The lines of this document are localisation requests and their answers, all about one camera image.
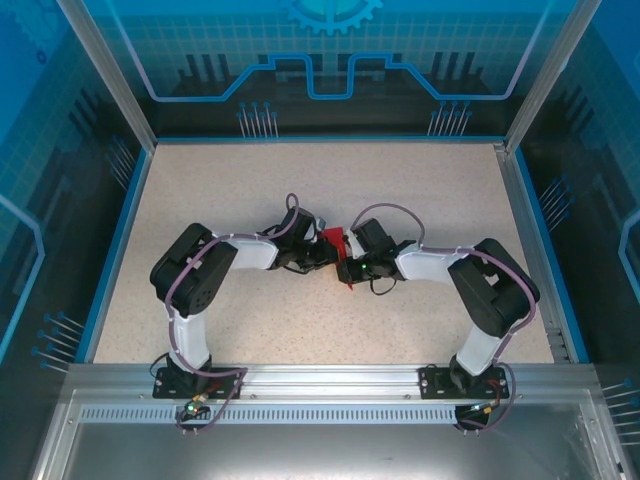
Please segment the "aluminium corner post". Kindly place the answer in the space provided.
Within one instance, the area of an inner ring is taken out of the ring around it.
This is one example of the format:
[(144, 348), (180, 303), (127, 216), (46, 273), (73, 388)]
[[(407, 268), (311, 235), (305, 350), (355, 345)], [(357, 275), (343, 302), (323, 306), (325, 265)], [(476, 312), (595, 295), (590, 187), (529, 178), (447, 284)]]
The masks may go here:
[(56, 0), (137, 140), (149, 154), (157, 139), (108, 44), (82, 0)]
[(602, 0), (576, 0), (505, 136), (504, 152), (507, 155), (514, 154), (521, 144), (601, 2)]

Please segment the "aluminium side rail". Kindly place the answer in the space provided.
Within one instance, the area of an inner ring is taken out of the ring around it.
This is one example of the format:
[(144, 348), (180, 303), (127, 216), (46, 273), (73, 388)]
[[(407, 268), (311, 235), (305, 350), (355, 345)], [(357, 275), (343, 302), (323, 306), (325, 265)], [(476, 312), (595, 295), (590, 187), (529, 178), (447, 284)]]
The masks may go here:
[(516, 156), (501, 143), (494, 149), (524, 255), (523, 266), (541, 294), (536, 319), (513, 336), (501, 358), (513, 361), (525, 349), (541, 349), (554, 363), (576, 363), (567, 315), (536, 218), (537, 199), (529, 194)]

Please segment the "grey metal tray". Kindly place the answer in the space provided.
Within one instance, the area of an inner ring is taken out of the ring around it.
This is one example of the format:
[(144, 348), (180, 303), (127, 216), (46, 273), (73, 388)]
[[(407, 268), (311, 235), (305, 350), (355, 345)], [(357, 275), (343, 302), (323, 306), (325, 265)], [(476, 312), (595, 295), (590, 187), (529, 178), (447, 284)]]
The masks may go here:
[[(495, 429), (474, 420), (453, 425), (80, 424), (94, 405), (60, 404), (28, 480), (640, 480), (605, 407), (518, 403)], [(427, 405), (263, 403), (233, 405)]]

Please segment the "red cloth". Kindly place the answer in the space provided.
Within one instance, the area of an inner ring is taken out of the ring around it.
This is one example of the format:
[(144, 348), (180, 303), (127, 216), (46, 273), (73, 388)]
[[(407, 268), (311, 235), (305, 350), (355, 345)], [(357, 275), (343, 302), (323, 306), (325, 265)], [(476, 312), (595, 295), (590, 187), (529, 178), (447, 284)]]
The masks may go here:
[(327, 260), (336, 268), (338, 280), (354, 289), (353, 266), (355, 258), (348, 244), (348, 236), (342, 227), (333, 227), (324, 230), (319, 239), (327, 244)]

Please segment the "aluminium frame rail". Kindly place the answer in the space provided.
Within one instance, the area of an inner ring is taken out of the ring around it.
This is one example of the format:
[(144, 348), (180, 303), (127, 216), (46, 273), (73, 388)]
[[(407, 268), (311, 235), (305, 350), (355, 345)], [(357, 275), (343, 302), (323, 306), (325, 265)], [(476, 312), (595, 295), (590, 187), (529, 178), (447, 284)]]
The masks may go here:
[[(520, 403), (570, 403), (603, 397), (589, 364), (515, 364), (505, 370)], [(153, 380), (142, 364), (75, 364), (61, 397), (67, 401), (142, 401)], [(416, 365), (253, 365), (241, 387), (244, 402), (416, 402), (427, 381)]]

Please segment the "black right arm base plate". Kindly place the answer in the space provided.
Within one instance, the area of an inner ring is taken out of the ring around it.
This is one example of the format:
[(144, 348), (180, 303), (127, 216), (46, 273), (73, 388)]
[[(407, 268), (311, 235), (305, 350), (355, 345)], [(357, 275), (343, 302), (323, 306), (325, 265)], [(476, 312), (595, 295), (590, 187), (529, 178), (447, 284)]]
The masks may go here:
[(464, 369), (451, 369), (429, 364), (417, 370), (418, 388), (423, 400), (508, 399), (506, 372), (488, 367), (482, 374), (471, 376)]

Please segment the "slotted metal strip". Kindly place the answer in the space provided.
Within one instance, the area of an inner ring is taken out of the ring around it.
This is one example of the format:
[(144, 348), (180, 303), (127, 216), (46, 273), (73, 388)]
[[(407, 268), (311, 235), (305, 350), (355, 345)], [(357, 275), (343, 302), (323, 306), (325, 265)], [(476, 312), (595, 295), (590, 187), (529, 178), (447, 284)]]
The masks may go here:
[[(125, 404), (85, 406), (80, 424), (174, 425), (180, 408), (173, 405)], [(453, 425), (451, 406), (429, 405), (231, 405), (220, 425)]]

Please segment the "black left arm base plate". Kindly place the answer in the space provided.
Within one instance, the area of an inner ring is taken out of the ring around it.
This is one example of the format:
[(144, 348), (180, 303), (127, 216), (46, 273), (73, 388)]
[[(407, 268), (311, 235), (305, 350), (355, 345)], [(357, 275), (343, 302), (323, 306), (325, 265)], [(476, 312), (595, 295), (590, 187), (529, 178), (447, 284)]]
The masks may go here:
[(191, 399), (206, 394), (209, 399), (223, 400), (237, 385), (240, 375), (210, 378), (163, 367), (156, 372), (155, 378), (152, 391), (155, 399)]

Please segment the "blue table edge strip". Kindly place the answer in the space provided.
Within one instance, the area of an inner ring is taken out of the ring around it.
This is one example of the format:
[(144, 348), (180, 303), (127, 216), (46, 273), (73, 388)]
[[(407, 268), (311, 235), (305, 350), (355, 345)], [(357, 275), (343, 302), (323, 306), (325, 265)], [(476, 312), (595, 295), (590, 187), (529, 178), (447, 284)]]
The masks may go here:
[(95, 358), (152, 159), (153, 154), (145, 149), (139, 154), (76, 350), (75, 363), (92, 363)]
[(564, 278), (552, 245), (542, 209), (526, 161), (520, 149), (511, 164), (522, 195), (516, 221), (530, 275), (541, 293), (539, 307), (549, 336), (560, 337), (552, 344), (556, 362), (589, 364), (591, 362), (571, 303)]

